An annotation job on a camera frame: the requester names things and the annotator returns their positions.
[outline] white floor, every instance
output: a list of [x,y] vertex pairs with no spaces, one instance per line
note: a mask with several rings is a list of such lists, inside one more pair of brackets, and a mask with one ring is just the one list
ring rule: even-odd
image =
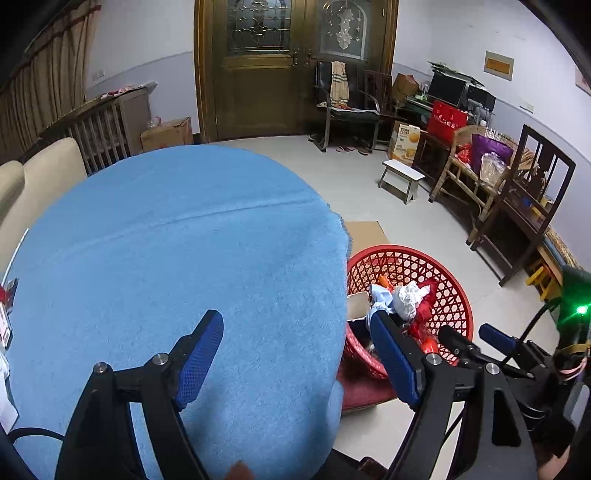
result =
[[[480,256],[465,244],[467,234],[454,216],[439,203],[429,203],[419,189],[418,199],[405,205],[379,189],[377,182],[386,160],[383,151],[363,156],[357,151],[338,153],[335,147],[321,153],[307,137],[250,138],[221,142],[266,155],[299,175],[346,221],[377,220],[390,243],[406,245],[431,255],[445,265],[464,288],[475,322],[474,342],[483,353],[500,354],[478,338],[478,328],[490,323],[509,335],[519,336],[541,307],[534,287],[516,276],[500,288],[498,279]],[[558,334],[546,314],[530,339],[548,351],[556,348]],[[450,422],[460,411],[455,405]],[[400,400],[344,416],[335,448],[354,458],[371,456],[386,467],[392,462],[410,425],[413,412]],[[432,479],[443,480],[453,457],[457,431],[443,446]]]

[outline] curtain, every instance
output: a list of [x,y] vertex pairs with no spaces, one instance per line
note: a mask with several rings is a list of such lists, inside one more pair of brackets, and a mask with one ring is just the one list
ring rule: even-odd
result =
[[33,40],[0,89],[0,164],[18,159],[39,133],[85,101],[86,59],[100,4],[76,5]]

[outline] yellow strap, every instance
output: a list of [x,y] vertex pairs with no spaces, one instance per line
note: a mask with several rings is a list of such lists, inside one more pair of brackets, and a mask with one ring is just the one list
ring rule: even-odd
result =
[[588,348],[591,348],[591,340],[587,340],[586,343],[575,343],[574,345],[557,350],[556,354],[572,355],[573,353],[584,353]]

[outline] white step stool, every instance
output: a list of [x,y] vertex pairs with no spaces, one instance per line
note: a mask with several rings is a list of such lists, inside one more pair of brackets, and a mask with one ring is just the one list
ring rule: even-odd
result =
[[[378,187],[382,188],[382,183],[384,182],[384,177],[387,173],[394,173],[397,176],[404,178],[404,180],[408,180],[408,189],[406,191],[406,198],[404,199],[404,204],[407,205],[408,202],[414,200],[417,197],[418,182],[425,178],[425,175],[409,167],[408,165],[399,162],[398,160],[386,160],[382,162],[382,165],[386,168],[384,170],[382,178],[379,179]],[[388,183],[388,185],[390,185],[392,188],[395,188],[399,192],[404,193],[403,190],[400,190],[398,187],[392,185],[390,182],[386,181],[386,183]]]

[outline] purple bag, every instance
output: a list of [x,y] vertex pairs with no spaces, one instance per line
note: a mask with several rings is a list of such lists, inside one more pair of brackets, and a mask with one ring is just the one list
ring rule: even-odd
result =
[[499,158],[506,165],[511,165],[511,157],[513,156],[513,149],[511,147],[492,138],[472,134],[472,170],[476,175],[480,175],[482,156],[490,152],[499,155]]

